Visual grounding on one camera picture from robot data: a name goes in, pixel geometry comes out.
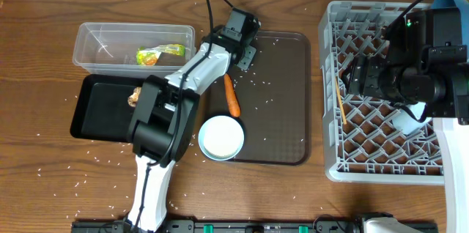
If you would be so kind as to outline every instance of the wooden chopstick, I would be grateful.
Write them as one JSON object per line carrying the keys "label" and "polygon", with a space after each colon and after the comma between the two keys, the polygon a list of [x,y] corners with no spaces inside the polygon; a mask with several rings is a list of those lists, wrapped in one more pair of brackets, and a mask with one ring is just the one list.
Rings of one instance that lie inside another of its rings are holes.
{"label": "wooden chopstick", "polygon": [[340,90],[339,90],[339,82],[336,79],[336,92],[337,92],[337,99],[339,100],[339,107],[340,107],[340,114],[342,115],[342,121],[344,122],[344,125],[347,124],[347,119],[345,118],[345,112],[344,112],[344,106],[342,105],[342,96],[340,95]]}

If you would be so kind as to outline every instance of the clear plastic container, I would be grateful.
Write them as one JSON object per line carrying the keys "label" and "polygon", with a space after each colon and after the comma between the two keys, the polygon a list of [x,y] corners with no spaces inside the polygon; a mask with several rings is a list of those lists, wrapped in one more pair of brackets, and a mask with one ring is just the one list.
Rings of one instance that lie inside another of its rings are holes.
{"label": "clear plastic container", "polygon": [[[192,26],[144,23],[83,23],[78,30],[73,51],[73,64],[88,72],[146,78],[164,77],[180,69],[196,53],[195,30]],[[140,47],[153,48],[177,43],[185,46],[185,56],[174,62],[154,66],[136,63]]]}

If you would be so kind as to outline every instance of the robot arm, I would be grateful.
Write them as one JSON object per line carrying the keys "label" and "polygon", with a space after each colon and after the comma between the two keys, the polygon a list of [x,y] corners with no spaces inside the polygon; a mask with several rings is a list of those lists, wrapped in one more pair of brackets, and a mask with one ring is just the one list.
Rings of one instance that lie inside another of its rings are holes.
{"label": "robot arm", "polygon": [[[341,77],[350,94],[400,103],[396,107],[419,122],[433,117],[445,172],[447,232],[457,233],[469,230],[467,25],[465,0],[436,0],[430,10],[397,21],[390,33],[383,30],[390,41],[385,59],[359,56]],[[425,103],[420,119],[406,108],[416,103]],[[365,232],[400,232],[400,225],[385,220],[370,220]]]}
{"label": "robot arm", "polygon": [[[164,79],[150,76],[145,80],[128,131],[139,173],[128,216],[132,226],[154,232],[163,222],[171,171],[191,140],[199,97],[233,64],[248,69],[256,52],[250,43],[259,27],[260,22],[252,14],[234,8],[227,25],[209,34],[195,57],[180,70]],[[211,51],[206,56],[210,43]],[[180,121],[176,126],[178,110]]]}

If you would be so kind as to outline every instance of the black tray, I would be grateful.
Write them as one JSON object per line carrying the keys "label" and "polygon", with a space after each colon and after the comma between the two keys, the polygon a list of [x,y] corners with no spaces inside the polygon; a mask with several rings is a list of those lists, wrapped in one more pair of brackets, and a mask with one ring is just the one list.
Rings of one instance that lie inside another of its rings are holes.
{"label": "black tray", "polygon": [[[248,72],[229,70],[245,131],[243,148],[231,160],[301,164],[311,148],[309,41],[298,33],[259,32],[252,45],[257,52]],[[206,120],[229,115],[223,77],[212,84],[208,95]]]}
{"label": "black tray", "polygon": [[135,108],[127,99],[143,79],[88,75],[83,80],[70,133],[75,138],[126,142]]}

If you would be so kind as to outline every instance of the grey dish rack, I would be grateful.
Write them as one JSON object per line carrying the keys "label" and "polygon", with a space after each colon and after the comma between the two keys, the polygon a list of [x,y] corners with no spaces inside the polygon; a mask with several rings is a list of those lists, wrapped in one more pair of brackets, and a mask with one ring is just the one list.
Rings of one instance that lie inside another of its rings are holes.
{"label": "grey dish rack", "polygon": [[[388,44],[380,27],[408,3],[332,1],[319,25],[324,83],[325,173],[335,182],[443,185],[443,164],[432,122],[406,136],[392,120],[401,112],[389,102],[345,94],[339,73],[357,54],[384,58]],[[419,4],[414,10],[428,8]],[[339,82],[347,124],[336,96]]]}

